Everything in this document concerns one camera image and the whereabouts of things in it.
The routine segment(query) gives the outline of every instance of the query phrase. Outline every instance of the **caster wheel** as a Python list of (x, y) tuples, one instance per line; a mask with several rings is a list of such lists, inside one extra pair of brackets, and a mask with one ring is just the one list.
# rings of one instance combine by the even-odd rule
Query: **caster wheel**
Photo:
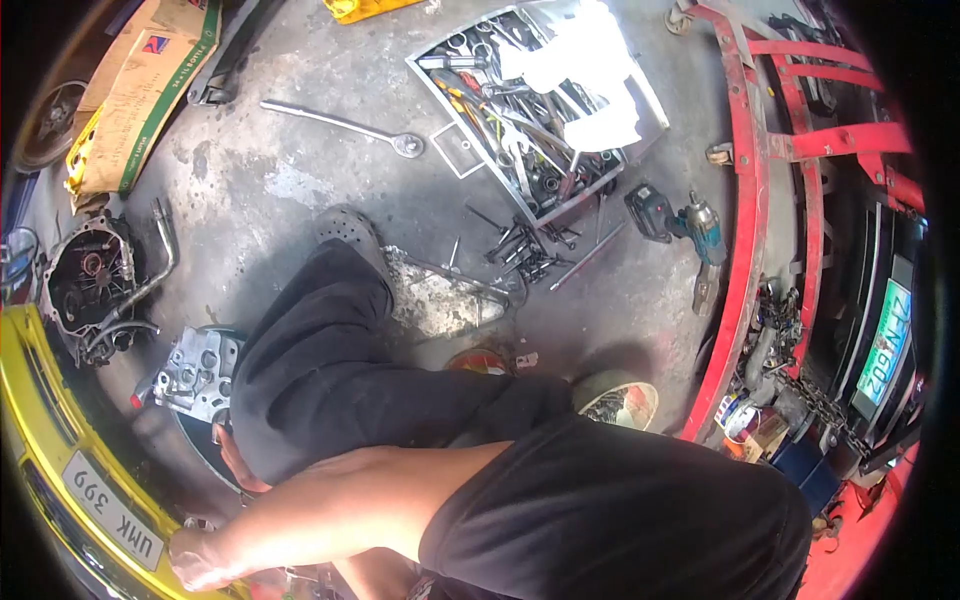
[(677, 5), (673, 5), (669, 11), (663, 15), (663, 25), (666, 31), (674, 36), (685, 36), (690, 33), (690, 23), (693, 17), (684, 14)]

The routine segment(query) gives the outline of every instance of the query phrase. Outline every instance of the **man's arm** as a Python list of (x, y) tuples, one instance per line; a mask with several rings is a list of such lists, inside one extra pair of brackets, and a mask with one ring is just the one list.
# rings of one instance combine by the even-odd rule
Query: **man's arm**
[(510, 444), (384, 446), (321, 461), (216, 532), (176, 532), (172, 567), (185, 588), (201, 590), (265, 568), (327, 563), (375, 547), (419, 562), (420, 538), (433, 515)]

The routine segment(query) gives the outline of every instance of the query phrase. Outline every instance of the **wheel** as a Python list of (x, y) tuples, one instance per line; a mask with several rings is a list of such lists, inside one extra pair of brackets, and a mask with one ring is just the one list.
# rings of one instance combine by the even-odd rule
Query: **wheel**
[(20, 173), (33, 173), (63, 158), (73, 144), (73, 117), (86, 91), (86, 82), (70, 80), (44, 96), (34, 113), (30, 134), (13, 156)]
[(692, 21), (693, 17), (684, 14), (676, 4), (670, 7), (670, 10), (663, 15), (663, 25), (666, 26), (666, 31), (674, 36), (685, 36), (689, 34), (690, 23)]

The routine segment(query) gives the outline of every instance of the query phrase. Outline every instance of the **hose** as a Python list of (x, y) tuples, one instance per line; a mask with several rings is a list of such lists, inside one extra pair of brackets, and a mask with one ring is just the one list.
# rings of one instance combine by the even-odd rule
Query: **hose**
[(160, 328), (149, 321), (121, 321), (120, 323), (114, 323), (104, 327), (104, 329), (86, 345), (87, 351), (96, 348), (97, 344), (103, 342), (109, 334), (119, 329), (126, 329), (127, 327), (143, 327), (144, 329), (152, 329), (154, 333), (160, 332)]
[(173, 228), (170, 227), (170, 215), (160, 204), (160, 201), (154, 199), (152, 202), (154, 209), (154, 220), (156, 228), (160, 232), (160, 241), (163, 242), (163, 248), (167, 251), (167, 264), (156, 276), (150, 279), (145, 285), (139, 287), (126, 300), (120, 302), (116, 308), (111, 310), (107, 317), (100, 323), (104, 331), (110, 327), (110, 324), (120, 318), (120, 315), (127, 312), (134, 304), (143, 300), (148, 294), (153, 292), (163, 280), (173, 272), (174, 267), (180, 262), (180, 252), (177, 248), (177, 238), (174, 236)]

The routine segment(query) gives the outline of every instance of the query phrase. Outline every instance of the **shoe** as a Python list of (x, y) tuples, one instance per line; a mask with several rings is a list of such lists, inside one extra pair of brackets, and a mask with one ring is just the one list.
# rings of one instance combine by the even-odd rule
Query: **shoe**
[(314, 226), (318, 244), (333, 239), (347, 242), (380, 273), (380, 277), (390, 289), (391, 297), (396, 297), (393, 278), (387, 269), (387, 262), (383, 258), (383, 251), (380, 250), (373, 224), (367, 217), (348, 204), (335, 204), (317, 215)]

